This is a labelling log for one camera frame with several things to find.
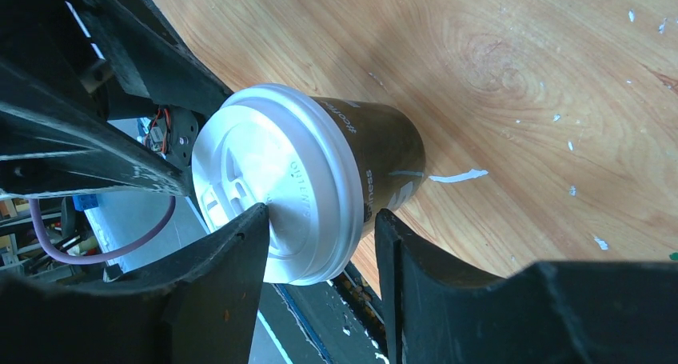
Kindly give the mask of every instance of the wood grain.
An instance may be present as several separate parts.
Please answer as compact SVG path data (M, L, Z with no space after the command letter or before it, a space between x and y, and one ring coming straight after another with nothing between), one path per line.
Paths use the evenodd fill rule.
M678 250L675 0L154 1L235 90L388 103L430 174L487 170L427 181L398 213L476 266ZM378 284L372 238L353 262Z

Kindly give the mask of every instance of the white plastic lid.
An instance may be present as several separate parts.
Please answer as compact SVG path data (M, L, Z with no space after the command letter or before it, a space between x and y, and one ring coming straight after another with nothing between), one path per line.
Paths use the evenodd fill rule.
M361 238L355 158L314 100L277 84L231 96L197 136L193 184L211 232L257 202L269 206L265 282L337 276Z

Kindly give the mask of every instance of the white paint stain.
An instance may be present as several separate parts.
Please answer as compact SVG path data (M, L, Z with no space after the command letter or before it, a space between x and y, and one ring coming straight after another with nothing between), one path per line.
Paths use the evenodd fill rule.
M609 249L608 243L605 240L603 240L602 238L599 238L598 236L596 236L596 237L593 238L593 240L596 240L596 242L598 243L598 246L602 250L608 250Z
M455 176L429 176L434 182L463 182L464 180L471 180L472 178L480 178L489 172L487 170L470 170L465 174L458 174Z
M379 78L378 78L375 74L373 74L372 72L368 72L367 74L368 74L371 78L373 78L374 81L378 82L378 83L379 83L379 86L381 86L381 88L386 89L386 87L384 86L384 83L381 82L381 80L379 80Z
M390 364L389 358L387 358L387 357L384 356L383 354L380 354L379 352L375 352L375 353L374 353L374 358L377 359L377 360L378 360L378 359L384 360L384 363L385 363L385 364Z
M461 344L459 340L454 339L454 355L457 357L457 362L464 362L464 355L461 353Z
M576 144L577 144L578 146L581 144L581 137L584 136L584 131L585 131L585 130L586 130L586 129L584 128L583 130L581 130L581 133L579 134L579 139L577 139L577 141L576 141Z

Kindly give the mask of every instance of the white paint speck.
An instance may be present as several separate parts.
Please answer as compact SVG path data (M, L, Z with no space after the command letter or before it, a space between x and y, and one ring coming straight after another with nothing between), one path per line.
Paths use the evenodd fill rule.
M374 358L376 358L377 360L378 360L378 359L384 360L384 363L385 363L385 364L390 364L389 358L387 358L387 357L384 356L383 354L380 354L379 352L375 352L375 353L374 353Z
M455 176L429 176L434 182L463 182L472 178L480 178L489 172L487 170L470 170L465 174L457 174Z
M609 249L608 243L605 240L603 240L602 238L599 238L598 236L596 236L596 237L593 238L593 240L596 240L596 242L598 243L598 246L600 246L600 248L602 250L608 250Z
M378 83L379 83L379 86L381 86L382 88L385 89L384 83L381 82L381 80L379 80L379 78L378 78L375 74L373 74L372 72L368 72L367 74L368 74L371 78L373 78L375 82L378 82Z
M132 166L134 169L132 170L134 174L132 175L133 178L140 178L142 176L143 169L140 166Z

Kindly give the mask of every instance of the blue object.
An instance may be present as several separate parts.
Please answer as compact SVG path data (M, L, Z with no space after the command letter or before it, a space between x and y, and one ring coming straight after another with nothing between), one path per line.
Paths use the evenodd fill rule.
M146 136L149 131L150 119L148 118L138 118L137 119L137 130L139 131L139 136Z
M76 194L73 196L75 210L82 212L99 206L96 194Z

